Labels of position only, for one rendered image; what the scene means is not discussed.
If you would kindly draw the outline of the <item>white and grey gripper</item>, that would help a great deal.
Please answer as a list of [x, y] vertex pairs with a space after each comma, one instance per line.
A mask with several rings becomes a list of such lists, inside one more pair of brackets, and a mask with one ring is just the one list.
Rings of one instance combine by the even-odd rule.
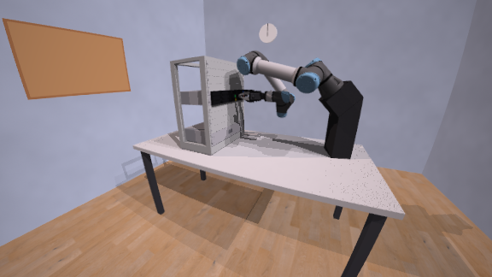
[[[257, 101], [261, 101], [261, 100], [249, 100], [249, 97], [242, 97], [242, 95], [249, 95], [250, 93], [257, 93], [257, 92], [261, 92], [261, 91], [247, 90], [247, 91], [245, 91], [245, 92], [243, 92], [243, 93], [239, 94], [238, 96], [239, 96], [241, 99], [243, 99], [243, 100], [245, 100], [245, 101], [247, 101], [247, 102], [249, 102], [249, 103], [253, 103], [254, 101], [256, 101], [256, 102], [257, 102]], [[265, 102], [267, 102], [267, 100], [266, 100], [266, 94], [267, 94], [267, 91], [265, 91], [265, 93], [264, 93], [264, 101], [265, 101]]]

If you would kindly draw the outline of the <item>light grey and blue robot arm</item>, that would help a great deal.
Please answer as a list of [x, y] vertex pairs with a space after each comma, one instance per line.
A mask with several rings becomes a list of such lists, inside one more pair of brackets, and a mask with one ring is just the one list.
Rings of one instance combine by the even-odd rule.
[[266, 93], [266, 100], [276, 103], [277, 116], [280, 118], [287, 116], [287, 110], [296, 99], [281, 80], [293, 83], [293, 86], [303, 93], [311, 93], [319, 88], [323, 99], [332, 96], [343, 86], [343, 82], [334, 76], [319, 58], [313, 59], [306, 67], [293, 68], [269, 62], [257, 50], [241, 57], [237, 60], [237, 69], [242, 75], [264, 74], [274, 88], [275, 91]]

